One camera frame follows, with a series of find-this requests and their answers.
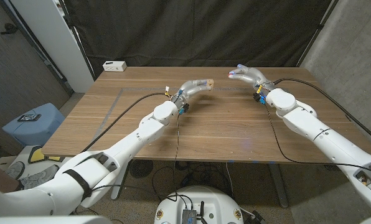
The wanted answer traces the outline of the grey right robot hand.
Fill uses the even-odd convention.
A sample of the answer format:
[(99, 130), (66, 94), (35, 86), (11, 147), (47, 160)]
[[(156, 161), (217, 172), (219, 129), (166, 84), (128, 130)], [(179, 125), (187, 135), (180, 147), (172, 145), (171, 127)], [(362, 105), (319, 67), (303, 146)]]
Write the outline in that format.
[(275, 89), (272, 81), (267, 79), (258, 69), (238, 64), (237, 68), (228, 73), (230, 79), (241, 80), (251, 85), (258, 93), (267, 95)]

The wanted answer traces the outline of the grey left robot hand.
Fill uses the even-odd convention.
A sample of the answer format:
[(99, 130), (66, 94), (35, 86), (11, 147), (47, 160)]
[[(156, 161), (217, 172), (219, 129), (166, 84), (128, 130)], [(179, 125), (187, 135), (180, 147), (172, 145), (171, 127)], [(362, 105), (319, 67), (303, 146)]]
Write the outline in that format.
[(200, 91), (210, 91), (213, 86), (213, 79), (189, 80), (179, 88), (178, 92), (171, 98), (171, 101), (180, 109), (193, 95)]

